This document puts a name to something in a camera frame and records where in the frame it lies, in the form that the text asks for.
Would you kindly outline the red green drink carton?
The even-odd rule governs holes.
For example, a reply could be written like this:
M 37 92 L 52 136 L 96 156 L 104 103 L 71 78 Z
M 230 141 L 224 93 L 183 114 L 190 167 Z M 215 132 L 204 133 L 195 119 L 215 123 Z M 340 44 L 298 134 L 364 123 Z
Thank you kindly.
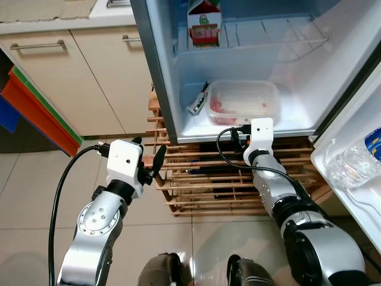
M 189 0 L 187 22 L 194 47 L 220 46 L 221 0 Z

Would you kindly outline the dark grey mini fridge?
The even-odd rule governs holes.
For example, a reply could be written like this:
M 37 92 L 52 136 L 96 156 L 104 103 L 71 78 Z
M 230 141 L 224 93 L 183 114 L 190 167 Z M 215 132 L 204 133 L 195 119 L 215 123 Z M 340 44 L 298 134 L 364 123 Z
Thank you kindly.
M 281 100 L 275 137 L 312 136 L 313 163 L 326 163 L 381 126 L 380 0 L 221 0 L 223 23 L 313 17 L 327 41 L 239 49 L 173 51 L 188 35 L 189 0 L 130 0 L 168 136 L 213 142 L 223 130 L 186 106 L 205 82 L 267 80 Z

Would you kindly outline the black white snack packet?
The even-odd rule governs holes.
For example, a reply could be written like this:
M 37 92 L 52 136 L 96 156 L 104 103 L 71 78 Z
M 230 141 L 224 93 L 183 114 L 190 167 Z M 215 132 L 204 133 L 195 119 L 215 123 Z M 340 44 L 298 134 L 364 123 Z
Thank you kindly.
M 193 98 L 193 101 L 191 101 L 186 106 L 186 111 L 188 112 L 188 114 L 190 114 L 190 116 L 198 116 L 198 114 L 201 112 L 207 100 L 207 88 L 209 87 L 209 85 L 209 82 L 205 82 L 201 90 L 198 93 L 196 93 L 195 97 Z

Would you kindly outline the clear blue label water bottle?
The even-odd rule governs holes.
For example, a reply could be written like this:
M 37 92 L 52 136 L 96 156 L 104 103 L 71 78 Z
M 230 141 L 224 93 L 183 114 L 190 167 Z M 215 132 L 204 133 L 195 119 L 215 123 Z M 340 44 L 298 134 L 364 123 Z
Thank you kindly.
M 381 128 L 360 137 L 327 161 L 329 182 L 355 188 L 381 174 Z

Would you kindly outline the beige woven placemat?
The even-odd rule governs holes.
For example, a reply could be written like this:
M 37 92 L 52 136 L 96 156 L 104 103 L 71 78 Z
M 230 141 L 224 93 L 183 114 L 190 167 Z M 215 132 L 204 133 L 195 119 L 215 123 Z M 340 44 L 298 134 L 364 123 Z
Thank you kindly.
M 0 0 L 0 23 L 88 17 L 97 0 Z

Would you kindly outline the red meat pieces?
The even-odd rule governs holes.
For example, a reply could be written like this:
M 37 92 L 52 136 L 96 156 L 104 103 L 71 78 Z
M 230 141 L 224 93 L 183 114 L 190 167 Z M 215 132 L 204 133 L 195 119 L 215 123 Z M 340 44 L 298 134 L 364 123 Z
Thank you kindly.
M 261 117 L 270 114 L 270 104 L 259 97 L 214 97 L 210 110 L 221 116 Z

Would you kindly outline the grey left robot foot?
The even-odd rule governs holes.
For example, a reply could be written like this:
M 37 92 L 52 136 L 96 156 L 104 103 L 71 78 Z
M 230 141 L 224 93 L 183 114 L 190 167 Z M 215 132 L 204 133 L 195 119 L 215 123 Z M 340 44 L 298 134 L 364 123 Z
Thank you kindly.
M 161 253 L 144 265 L 137 286 L 180 286 L 182 272 L 182 260 L 177 253 Z

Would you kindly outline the beige kitchen base cabinet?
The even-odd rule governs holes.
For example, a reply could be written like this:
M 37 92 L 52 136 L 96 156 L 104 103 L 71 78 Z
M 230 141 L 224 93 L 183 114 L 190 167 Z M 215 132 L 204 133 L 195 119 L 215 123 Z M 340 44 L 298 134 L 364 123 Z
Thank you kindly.
M 79 136 L 144 133 L 152 82 L 133 9 L 97 0 L 88 17 L 0 23 L 0 49 Z M 66 49 L 10 50 L 64 40 Z

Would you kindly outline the grey right robot foot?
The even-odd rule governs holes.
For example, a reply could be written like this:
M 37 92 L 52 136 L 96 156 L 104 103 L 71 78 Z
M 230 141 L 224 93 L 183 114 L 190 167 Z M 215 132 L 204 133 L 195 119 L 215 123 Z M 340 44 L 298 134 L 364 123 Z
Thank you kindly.
M 239 255 L 229 256 L 226 278 L 227 286 L 277 286 L 266 269 Z

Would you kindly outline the orange flat board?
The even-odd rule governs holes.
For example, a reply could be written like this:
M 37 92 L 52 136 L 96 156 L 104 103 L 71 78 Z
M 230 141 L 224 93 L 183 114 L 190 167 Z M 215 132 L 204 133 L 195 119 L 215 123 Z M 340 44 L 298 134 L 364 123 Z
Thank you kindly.
M 15 74 L 9 73 L 7 84 L 2 90 L 2 97 L 18 111 L 24 119 L 35 125 L 43 135 L 52 141 L 68 156 L 78 153 L 80 142 L 55 119 L 46 107 L 36 98 Z

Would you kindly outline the wooden slatted rack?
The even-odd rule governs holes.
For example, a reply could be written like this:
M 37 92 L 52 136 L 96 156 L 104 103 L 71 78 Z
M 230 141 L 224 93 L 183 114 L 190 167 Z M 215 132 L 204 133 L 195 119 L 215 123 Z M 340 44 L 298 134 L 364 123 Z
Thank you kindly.
M 167 148 L 156 188 L 175 217 L 267 214 L 250 171 L 226 164 L 214 142 L 172 144 L 154 91 L 149 93 L 148 109 L 152 112 L 148 122 L 154 125 L 148 130 L 154 139 L 152 154 L 161 145 Z M 323 203 L 334 192 L 313 165 L 312 153 L 313 146 L 305 136 L 274 141 L 275 158 L 316 202 Z

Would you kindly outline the blue flat board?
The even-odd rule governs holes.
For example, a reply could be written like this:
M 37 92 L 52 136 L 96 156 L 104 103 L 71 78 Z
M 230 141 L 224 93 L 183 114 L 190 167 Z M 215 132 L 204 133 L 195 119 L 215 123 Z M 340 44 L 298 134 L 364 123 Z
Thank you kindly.
M 21 114 L 5 98 L 0 96 L 0 126 L 3 126 L 10 133 L 14 133 L 19 120 L 21 120 Z

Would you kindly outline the grey robot foot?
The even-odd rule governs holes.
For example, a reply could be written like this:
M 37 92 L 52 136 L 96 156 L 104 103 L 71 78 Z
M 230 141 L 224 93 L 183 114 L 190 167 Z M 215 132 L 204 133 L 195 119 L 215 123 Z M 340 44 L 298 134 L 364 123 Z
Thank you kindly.
M 229 256 L 226 278 L 227 286 L 277 286 L 266 269 L 239 255 Z
M 177 253 L 161 253 L 144 265 L 137 286 L 180 286 L 182 272 L 182 260 Z

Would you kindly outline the green flat board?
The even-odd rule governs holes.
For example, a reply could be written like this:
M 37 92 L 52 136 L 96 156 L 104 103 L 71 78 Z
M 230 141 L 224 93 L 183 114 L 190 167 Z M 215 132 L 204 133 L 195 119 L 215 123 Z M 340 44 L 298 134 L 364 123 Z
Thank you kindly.
M 63 126 L 65 127 L 65 129 L 67 131 L 69 131 L 69 133 L 71 135 L 74 136 L 74 139 L 76 139 L 77 141 L 80 142 L 80 145 L 82 144 L 82 137 L 79 136 L 78 133 L 76 133 L 76 131 L 73 130 L 73 128 L 71 128 L 71 126 L 68 125 L 68 123 L 65 122 L 65 120 L 63 119 L 62 116 L 60 116 L 57 111 L 55 111 L 55 108 L 52 106 L 52 104 L 50 104 L 46 98 L 43 97 L 43 95 L 41 94 L 41 92 L 38 92 L 38 90 L 36 90 L 35 86 L 32 84 L 32 82 L 30 81 L 30 79 L 27 79 L 26 76 L 24 75 L 24 73 L 22 73 L 22 71 L 17 68 L 16 66 L 13 66 L 10 71 L 7 73 L 13 73 L 15 74 L 19 79 L 21 79 L 22 83 L 25 84 L 28 88 L 30 88 L 31 92 L 33 92 L 33 94 L 36 96 L 36 98 L 40 101 L 40 103 L 43 104 L 44 107 L 47 108 L 47 110 L 52 113 L 55 117 L 55 119 L 59 120 L 60 123 L 63 124 Z

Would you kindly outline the clear plastic food container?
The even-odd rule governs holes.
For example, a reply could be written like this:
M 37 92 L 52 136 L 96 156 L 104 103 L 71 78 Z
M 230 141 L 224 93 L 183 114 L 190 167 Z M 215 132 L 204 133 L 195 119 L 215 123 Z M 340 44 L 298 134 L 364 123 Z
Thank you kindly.
M 215 125 L 247 125 L 254 118 L 280 120 L 277 85 L 267 80 L 216 80 L 206 90 L 204 111 Z

